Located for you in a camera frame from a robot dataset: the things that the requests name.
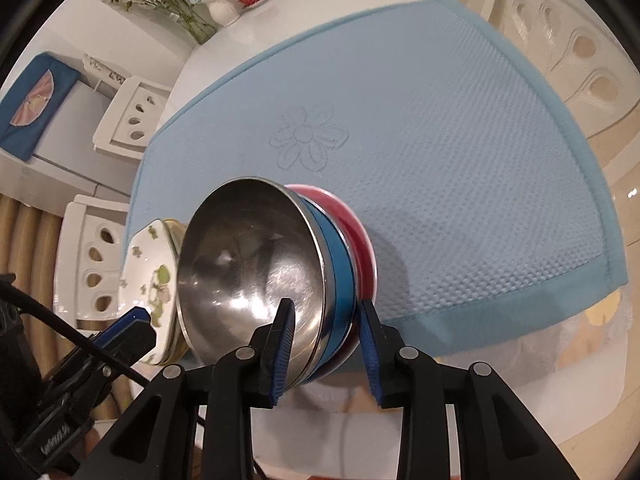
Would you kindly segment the larger white floral plate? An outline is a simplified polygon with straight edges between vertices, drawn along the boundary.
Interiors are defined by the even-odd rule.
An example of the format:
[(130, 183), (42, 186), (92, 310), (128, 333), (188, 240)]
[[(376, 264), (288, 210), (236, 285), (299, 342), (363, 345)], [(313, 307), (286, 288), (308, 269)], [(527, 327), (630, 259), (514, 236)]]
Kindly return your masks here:
[(122, 265), (118, 314), (140, 307), (148, 311), (156, 333), (155, 347), (141, 361), (164, 364), (169, 360), (177, 328), (177, 251), (171, 232), (157, 219), (131, 237)]

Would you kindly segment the blue steel bowl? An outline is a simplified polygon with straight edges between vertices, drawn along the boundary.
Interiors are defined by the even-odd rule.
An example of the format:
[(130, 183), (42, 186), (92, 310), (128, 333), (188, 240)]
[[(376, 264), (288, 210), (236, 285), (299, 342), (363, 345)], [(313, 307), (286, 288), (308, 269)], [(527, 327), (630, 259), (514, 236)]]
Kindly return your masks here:
[(352, 326), (357, 270), (345, 235), (313, 200), (258, 177), (228, 181), (195, 211), (180, 249), (179, 320), (198, 362), (216, 363), (295, 308), (286, 388), (311, 380)]

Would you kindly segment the red steel bowl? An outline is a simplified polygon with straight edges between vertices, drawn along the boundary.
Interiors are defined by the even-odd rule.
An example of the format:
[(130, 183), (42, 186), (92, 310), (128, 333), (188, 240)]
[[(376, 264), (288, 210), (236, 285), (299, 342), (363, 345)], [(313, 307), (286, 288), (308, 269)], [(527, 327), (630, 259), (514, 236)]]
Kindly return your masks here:
[(343, 338), (338, 349), (322, 365), (320, 365), (306, 380), (306, 384), (325, 378), (329, 374), (340, 368), (355, 352), (359, 344), (359, 321), (358, 315), (352, 316), (352, 322), (348, 326), (346, 336)]

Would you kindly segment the pink cartoon bowl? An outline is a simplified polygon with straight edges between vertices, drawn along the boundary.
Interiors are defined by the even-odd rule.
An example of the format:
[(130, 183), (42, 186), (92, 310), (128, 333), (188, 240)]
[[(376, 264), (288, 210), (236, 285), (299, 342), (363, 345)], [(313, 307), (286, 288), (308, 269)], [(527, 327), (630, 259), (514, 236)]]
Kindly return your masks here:
[(344, 200), (308, 184), (288, 184), (288, 188), (319, 206), (340, 227), (348, 241), (358, 269), (358, 297), (374, 301), (378, 293), (378, 263), (369, 234)]

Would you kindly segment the large round blue-patterned plate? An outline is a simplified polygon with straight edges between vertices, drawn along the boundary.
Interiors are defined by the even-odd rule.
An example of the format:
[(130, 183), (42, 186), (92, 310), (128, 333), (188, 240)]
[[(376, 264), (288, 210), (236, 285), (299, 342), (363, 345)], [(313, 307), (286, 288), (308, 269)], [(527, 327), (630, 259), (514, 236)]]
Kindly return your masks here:
[[(174, 246), (175, 259), (178, 260), (186, 226), (175, 219), (164, 219), (163, 222), (168, 229), (172, 246)], [(189, 350), (189, 346), (182, 333), (178, 296), (175, 296), (174, 307), (174, 328), (172, 329), (169, 350), (164, 359), (164, 364), (178, 362)]]

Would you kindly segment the near left white chair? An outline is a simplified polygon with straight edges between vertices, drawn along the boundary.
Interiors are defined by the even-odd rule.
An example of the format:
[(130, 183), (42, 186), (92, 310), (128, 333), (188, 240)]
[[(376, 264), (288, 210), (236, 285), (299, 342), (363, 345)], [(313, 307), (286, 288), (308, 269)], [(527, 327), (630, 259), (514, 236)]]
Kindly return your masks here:
[(56, 254), (53, 311), (75, 328), (118, 318), (128, 205), (77, 195), (67, 204)]

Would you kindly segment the light blue table mat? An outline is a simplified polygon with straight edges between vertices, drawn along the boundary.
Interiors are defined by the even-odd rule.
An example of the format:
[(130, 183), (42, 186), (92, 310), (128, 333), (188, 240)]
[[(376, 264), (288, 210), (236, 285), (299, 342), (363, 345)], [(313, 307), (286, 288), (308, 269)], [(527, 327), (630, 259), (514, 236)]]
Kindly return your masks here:
[(128, 234), (237, 177), (335, 194), (368, 228), (382, 320), (449, 356), (626, 284), (597, 159), (518, 49), (456, 0), (352, 14), (213, 82), (152, 137)]

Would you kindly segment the far left white chair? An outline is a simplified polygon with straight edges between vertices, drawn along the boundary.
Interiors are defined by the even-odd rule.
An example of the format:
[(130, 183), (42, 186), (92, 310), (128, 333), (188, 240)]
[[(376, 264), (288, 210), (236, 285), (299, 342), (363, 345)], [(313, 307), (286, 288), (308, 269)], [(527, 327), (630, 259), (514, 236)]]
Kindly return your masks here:
[(140, 162), (160, 122), (171, 88), (139, 76), (127, 78), (93, 135), (96, 152)]

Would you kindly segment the blue fridge cover cloth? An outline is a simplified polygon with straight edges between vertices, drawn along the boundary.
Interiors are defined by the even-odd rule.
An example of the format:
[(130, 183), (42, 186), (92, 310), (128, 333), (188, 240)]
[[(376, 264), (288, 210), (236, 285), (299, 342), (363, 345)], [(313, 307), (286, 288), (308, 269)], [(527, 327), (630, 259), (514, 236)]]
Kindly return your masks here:
[(1, 100), (1, 148), (28, 162), (80, 73), (47, 52), (36, 55)]

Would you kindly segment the white flower vase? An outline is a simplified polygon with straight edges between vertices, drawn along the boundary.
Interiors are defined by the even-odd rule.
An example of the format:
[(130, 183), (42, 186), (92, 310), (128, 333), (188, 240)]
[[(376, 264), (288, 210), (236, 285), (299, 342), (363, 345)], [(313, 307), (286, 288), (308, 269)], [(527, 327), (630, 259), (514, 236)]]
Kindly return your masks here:
[(212, 20), (221, 27), (228, 27), (240, 18), (239, 12), (228, 0), (208, 0), (206, 6)]

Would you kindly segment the near right white chair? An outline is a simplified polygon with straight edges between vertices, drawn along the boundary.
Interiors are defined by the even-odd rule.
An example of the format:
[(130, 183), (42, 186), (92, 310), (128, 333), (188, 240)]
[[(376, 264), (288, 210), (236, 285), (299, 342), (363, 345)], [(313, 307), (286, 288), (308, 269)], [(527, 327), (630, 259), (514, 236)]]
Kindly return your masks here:
[(544, 76), (587, 138), (638, 104), (636, 66), (585, 0), (496, 0), (490, 22)]

